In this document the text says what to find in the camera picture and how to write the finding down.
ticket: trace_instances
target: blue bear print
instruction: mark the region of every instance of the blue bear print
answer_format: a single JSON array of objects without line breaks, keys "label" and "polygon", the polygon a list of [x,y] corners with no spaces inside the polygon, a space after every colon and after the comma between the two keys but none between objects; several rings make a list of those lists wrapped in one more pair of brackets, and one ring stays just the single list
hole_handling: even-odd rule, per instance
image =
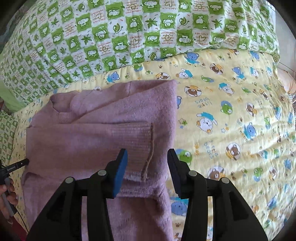
[{"label": "blue bear print", "polygon": [[284,160],[284,165],[286,169],[289,169],[290,171],[292,170],[292,164],[290,159]]},{"label": "blue bear print", "polygon": [[292,112],[289,112],[288,123],[292,124],[292,122],[293,122],[293,114]]},{"label": "blue bear print", "polygon": [[245,80],[246,79],[246,77],[244,76],[244,72],[241,72],[240,67],[234,67],[232,69],[232,71],[237,74],[237,78],[239,78],[241,80]]},{"label": "blue bear print", "polygon": [[186,53],[185,59],[189,64],[199,64],[199,62],[196,61],[198,57],[199,57],[199,54],[197,53]]},{"label": "blue bear print", "polygon": [[266,67],[265,68],[266,69],[266,73],[267,73],[267,75],[269,75],[269,76],[271,76],[271,68],[269,68],[269,67]]},{"label": "blue bear print", "polygon": [[247,126],[244,125],[244,134],[249,140],[253,140],[252,137],[256,136],[256,130],[253,127],[252,122],[250,122]]},{"label": "blue bear print", "polygon": [[115,80],[120,80],[120,77],[119,77],[117,71],[113,72],[113,74],[108,75],[108,77],[107,77],[107,81],[109,83],[115,83],[114,82]]},{"label": "blue bear print", "polygon": [[182,97],[181,96],[177,96],[177,109],[180,108],[181,100],[182,100]]},{"label": "blue bear print", "polygon": [[254,51],[250,51],[250,54],[252,55],[253,58],[255,58],[257,61],[259,61],[259,54],[254,52]]},{"label": "blue bear print", "polygon": [[172,213],[178,216],[186,216],[188,199],[180,199],[178,197],[171,197],[171,200],[175,200],[171,204]]},{"label": "blue bear print", "polygon": [[275,109],[276,119],[279,121],[281,118],[281,108],[277,106],[274,109]]},{"label": "blue bear print", "polygon": [[276,196],[273,196],[273,198],[267,204],[267,207],[269,210],[272,210],[276,207]]}]

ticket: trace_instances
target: green and white blanket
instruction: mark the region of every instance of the green and white blanket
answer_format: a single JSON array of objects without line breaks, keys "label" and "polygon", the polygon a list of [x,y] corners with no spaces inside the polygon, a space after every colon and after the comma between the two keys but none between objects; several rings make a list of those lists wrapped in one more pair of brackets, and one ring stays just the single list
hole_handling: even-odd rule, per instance
[{"label": "green and white blanket", "polygon": [[204,48],[263,51],[278,62],[265,1],[40,0],[5,46],[1,78],[30,103],[99,72],[133,64],[136,71],[141,62]]}]

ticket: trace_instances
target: leaf print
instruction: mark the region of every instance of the leaf print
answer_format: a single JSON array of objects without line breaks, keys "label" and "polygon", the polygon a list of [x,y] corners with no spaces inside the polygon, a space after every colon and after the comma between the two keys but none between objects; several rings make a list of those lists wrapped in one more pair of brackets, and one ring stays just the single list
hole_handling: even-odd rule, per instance
[{"label": "leaf print", "polygon": [[153,19],[149,18],[149,20],[146,20],[146,21],[145,21],[145,22],[148,23],[148,28],[151,28],[152,25],[157,26],[157,21],[154,20],[154,19],[155,19],[155,18],[153,18]]},{"label": "leaf print", "polygon": [[59,22],[59,20],[57,20],[57,18],[55,17],[54,20],[51,22],[52,23],[52,26],[53,25],[56,25],[58,22]]},{"label": "leaf print", "polygon": [[88,43],[89,41],[91,41],[91,37],[89,37],[89,35],[87,35],[87,36],[83,36],[83,38],[82,38],[81,40],[83,40],[83,41],[84,41],[84,44],[87,45],[87,43]]},{"label": "leaf print", "polygon": [[152,52],[149,56],[149,58],[153,61],[153,60],[156,60],[157,59],[157,56],[156,56],[156,52]]},{"label": "leaf print", "polygon": [[180,18],[179,21],[180,21],[181,26],[185,26],[187,23],[189,23],[189,21],[187,21],[187,19],[185,17]]},{"label": "leaf print", "polygon": [[113,30],[114,33],[119,33],[119,31],[122,29],[123,27],[120,27],[119,23],[117,23],[116,25],[113,26]]},{"label": "leaf print", "polygon": [[72,74],[73,76],[75,76],[75,79],[76,79],[76,77],[79,77],[79,73],[77,73],[77,70],[75,70],[75,72]]},{"label": "leaf print", "polygon": [[85,9],[85,6],[83,3],[80,3],[77,10],[81,12],[83,9]]},{"label": "leaf print", "polygon": [[215,24],[215,28],[222,28],[222,20],[218,21],[217,19],[215,19],[214,21],[212,21]]},{"label": "leaf print", "polygon": [[61,52],[62,55],[64,55],[64,54],[66,53],[66,50],[65,50],[63,47],[61,47],[61,48],[59,49],[59,51]]},{"label": "leaf print", "polygon": [[126,57],[124,56],[122,59],[119,59],[119,63],[121,63],[121,66],[128,64]]}]

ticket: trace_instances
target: cartoon bear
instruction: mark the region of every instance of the cartoon bear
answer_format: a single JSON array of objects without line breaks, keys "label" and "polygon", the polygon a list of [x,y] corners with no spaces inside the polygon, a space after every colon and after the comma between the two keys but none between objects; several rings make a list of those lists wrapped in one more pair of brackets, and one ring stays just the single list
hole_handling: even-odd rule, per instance
[{"label": "cartoon bear", "polygon": [[115,83],[114,81],[119,80],[119,79],[120,79],[120,77],[119,77],[117,71],[113,72],[111,75],[108,75],[108,77],[107,77],[107,81],[109,83]]},{"label": "cartoon bear", "polygon": [[212,71],[214,71],[216,74],[218,74],[218,75],[221,75],[221,74],[223,74],[223,68],[220,66],[220,65],[218,65],[218,64],[214,64],[214,63],[212,63],[211,65],[210,65],[210,69],[212,70]]},{"label": "cartoon bear", "polygon": [[254,108],[254,105],[252,103],[247,103],[246,104],[246,110],[251,116],[257,115],[257,110]]},{"label": "cartoon bear", "polygon": [[187,60],[188,64],[199,64],[197,58],[199,57],[199,54],[197,53],[186,53],[185,59]]},{"label": "cartoon bear", "polygon": [[249,140],[253,140],[252,137],[257,135],[256,129],[253,127],[252,122],[250,122],[247,126],[244,125],[244,134]]},{"label": "cartoon bear", "polygon": [[188,78],[193,78],[192,73],[189,70],[186,69],[181,69],[182,71],[180,73],[176,74],[176,77],[180,79],[188,79]]},{"label": "cartoon bear", "polygon": [[198,97],[202,94],[201,89],[194,85],[185,86],[184,91],[191,97]]},{"label": "cartoon bear", "polygon": [[167,73],[161,72],[156,75],[156,79],[169,80],[170,76]]},{"label": "cartoon bear", "polygon": [[235,92],[234,89],[230,88],[230,84],[226,84],[226,83],[220,83],[219,90],[223,90],[229,96],[233,95]]},{"label": "cartoon bear", "polygon": [[226,151],[225,151],[226,156],[233,160],[233,161],[237,161],[240,158],[240,146],[237,143],[230,143],[227,147],[226,147]]},{"label": "cartoon bear", "polygon": [[202,117],[196,122],[196,125],[207,134],[211,134],[213,132],[213,124],[218,125],[217,121],[209,113],[203,112],[196,114],[196,116]]}]

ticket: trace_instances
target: cartoon face print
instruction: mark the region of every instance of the cartoon face print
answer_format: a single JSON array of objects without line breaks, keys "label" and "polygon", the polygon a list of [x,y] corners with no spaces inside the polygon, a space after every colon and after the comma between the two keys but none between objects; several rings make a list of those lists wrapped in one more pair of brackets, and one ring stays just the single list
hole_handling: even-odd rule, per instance
[{"label": "cartoon face print", "polygon": [[213,83],[214,82],[214,80],[212,78],[204,77],[203,75],[201,76],[201,79],[204,82],[208,82],[208,83]]},{"label": "cartoon face print", "polygon": [[285,168],[288,169],[288,170],[292,170],[292,164],[291,164],[291,160],[290,159],[286,159],[284,160],[284,165],[285,165]]},{"label": "cartoon face print", "polygon": [[177,109],[180,108],[181,100],[182,100],[182,97],[181,96],[177,96]]},{"label": "cartoon face print", "polygon": [[265,127],[267,130],[270,129],[270,118],[269,117],[265,117],[264,118],[264,122],[265,122]]},{"label": "cartoon face print", "polygon": [[268,100],[268,96],[265,94],[264,90],[260,89],[260,94],[264,97],[264,99]]},{"label": "cartoon face print", "polygon": [[237,49],[229,49],[229,51],[231,53],[234,53],[235,55],[238,55],[239,54],[239,51]]},{"label": "cartoon face print", "polygon": [[211,64],[210,69],[214,71],[216,74],[221,75],[223,74],[223,68],[218,64]]},{"label": "cartoon face print", "polygon": [[185,59],[189,64],[199,64],[199,62],[197,61],[197,58],[199,56],[200,55],[197,53],[186,53]]},{"label": "cartoon face print", "polygon": [[267,160],[268,152],[266,150],[261,150],[257,153],[257,157]]},{"label": "cartoon face print", "polygon": [[207,134],[211,134],[213,132],[213,125],[218,125],[217,121],[214,117],[206,112],[196,114],[197,117],[202,117],[200,120],[196,122],[196,125],[202,129]]},{"label": "cartoon face print", "polygon": [[102,90],[102,88],[100,86],[97,86],[94,88],[94,90],[100,91],[100,90]]},{"label": "cartoon face print", "polygon": [[263,85],[267,90],[271,91],[272,89],[268,85]]},{"label": "cartoon face print", "polygon": [[244,76],[244,72],[241,72],[240,67],[234,67],[232,69],[232,71],[237,74],[237,78],[239,78],[239,79],[246,79],[245,76]]},{"label": "cartoon face print", "polygon": [[207,178],[219,181],[220,178],[225,177],[225,170],[221,166],[213,166],[207,172]]},{"label": "cartoon face print", "polygon": [[272,210],[276,207],[276,196],[274,196],[267,204],[269,210]]},{"label": "cartoon face print", "polygon": [[253,58],[255,58],[257,61],[259,61],[259,54],[254,52],[254,51],[250,51],[250,54],[252,55]]},{"label": "cartoon face print", "polygon": [[252,122],[250,122],[247,126],[244,125],[244,134],[245,134],[246,138],[249,140],[253,140],[252,138],[257,135]]},{"label": "cartoon face print", "polygon": [[292,112],[289,112],[288,123],[289,124],[293,123],[293,113]]},{"label": "cartoon face print", "polygon": [[229,159],[237,161],[241,155],[241,148],[239,144],[235,142],[229,143],[226,147],[225,154]]},{"label": "cartoon face print", "polygon": [[180,79],[188,79],[188,78],[193,78],[193,75],[189,70],[181,69],[181,72],[177,73],[176,77]]},{"label": "cartoon face print", "polygon": [[234,89],[230,88],[230,84],[226,84],[226,83],[220,83],[219,90],[223,90],[229,96],[232,96],[235,92]]},{"label": "cartoon face print", "polygon": [[156,75],[156,79],[169,80],[170,76],[167,73],[161,72]]},{"label": "cartoon face print", "polygon": [[263,169],[262,168],[260,168],[260,167],[254,168],[254,176],[253,176],[253,179],[254,179],[255,182],[259,182],[260,181],[262,172],[263,172]]},{"label": "cartoon face print", "polygon": [[269,175],[268,175],[269,179],[274,181],[277,176],[277,173],[278,173],[277,169],[275,167],[271,167],[269,169]]},{"label": "cartoon face print", "polygon": [[232,114],[232,105],[228,101],[221,102],[221,112],[227,115]]},{"label": "cartoon face print", "polygon": [[250,72],[251,72],[252,77],[255,77],[256,79],[258,79],[259,72],[258,72],[258,70],[256,70],[256,68],[254,66],[250,67]]},{"label": "cartoon face print", "polygon": [[250,102],[246,103],[246,110],[253,117],[257,115],[257,110],[255,109],[255,106]]},{"label": "cartoon face print", "polygon": [[113,72],[111,75],[108,75],[108,77],[107,77],[107,81],[109,83],[115,83],[114,81],[119,80],[119,79],[120,79],[120,77],[119,77],[117,71]]},{"label": "cartoon face print", "polygon": [[175,202],[171,204],[172,213],[178,216],[186,216],[188,199],[180,199],[178,197],[171,197],[170,199],[175,200]]},{"label": "cartoon face print", "polygon": [[267,75],[268,75],[268,76],[271,76],[271,74],[272,74],[271,68],[266,67],[265,69],[266,69],[266,73],[267,73]]},{"label": "cartoon face print", "polygon": [[177,149],[176,154],[180,161],[186,162],[188,165],[190,165],[192,161],[192,155],[189,151],[183,150],[183,149]]},{"label": "cartoon face print", "polygon": [[244,91],[246,94],[251,93],[251,91],[245,87],[242,87],[242,91]]},{"label": "cartoon face print", "polygon": [[278,106],[276,106],[276,107],[274,108],[274,110],[275,110],[275,116],[276,116],[276,119],[279,121],[280,118],[281,118],[281,108],[278,107]]},{"label": "cartoon face print", "polygon": [[184,91],[191,97],[198,97],[202,94],[201,89],[194,85],[185,86]]}]

